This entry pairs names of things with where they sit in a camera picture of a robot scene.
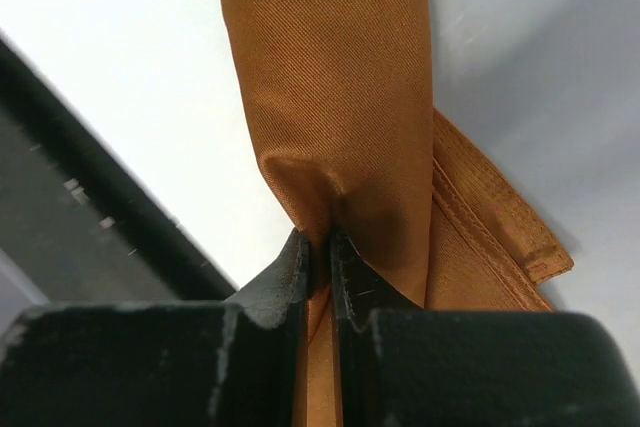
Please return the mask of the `orange cloth napkin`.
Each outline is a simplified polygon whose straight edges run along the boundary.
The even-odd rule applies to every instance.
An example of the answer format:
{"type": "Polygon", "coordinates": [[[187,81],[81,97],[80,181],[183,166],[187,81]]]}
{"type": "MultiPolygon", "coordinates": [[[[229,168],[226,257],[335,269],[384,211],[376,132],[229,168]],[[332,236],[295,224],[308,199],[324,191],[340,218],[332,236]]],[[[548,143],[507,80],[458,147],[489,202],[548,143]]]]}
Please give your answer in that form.
{"type": "Polygon", "coordinates": [[[433,105],[428,0],[221,0],[259,170],[428,310],[547,312],[564,246],[433,105]]]}

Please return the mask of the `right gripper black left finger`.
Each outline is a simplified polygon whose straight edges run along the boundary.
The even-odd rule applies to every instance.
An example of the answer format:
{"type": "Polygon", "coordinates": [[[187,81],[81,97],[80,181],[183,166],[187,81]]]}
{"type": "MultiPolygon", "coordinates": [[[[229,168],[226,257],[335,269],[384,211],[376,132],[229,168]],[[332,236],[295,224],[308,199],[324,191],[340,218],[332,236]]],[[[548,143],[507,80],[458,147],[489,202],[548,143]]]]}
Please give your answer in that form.
{"type": "Polygon", "coordinates": [[[310,244],[224,301],[51,304],[1,339],[5,426],[303,426],[310,244]]]}

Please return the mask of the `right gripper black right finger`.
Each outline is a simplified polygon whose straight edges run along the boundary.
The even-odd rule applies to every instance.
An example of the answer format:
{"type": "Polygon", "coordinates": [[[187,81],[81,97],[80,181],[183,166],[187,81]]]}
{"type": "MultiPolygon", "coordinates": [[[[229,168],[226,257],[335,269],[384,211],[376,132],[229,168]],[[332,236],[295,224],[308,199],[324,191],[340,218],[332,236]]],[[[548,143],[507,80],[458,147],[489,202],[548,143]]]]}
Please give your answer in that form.
{"type": "Polygon", "coordinates": [[[342,232],[328,244],[342,426],[635,426],[639,393],[603,326],[577,313],[433,312],[342,232]]]}

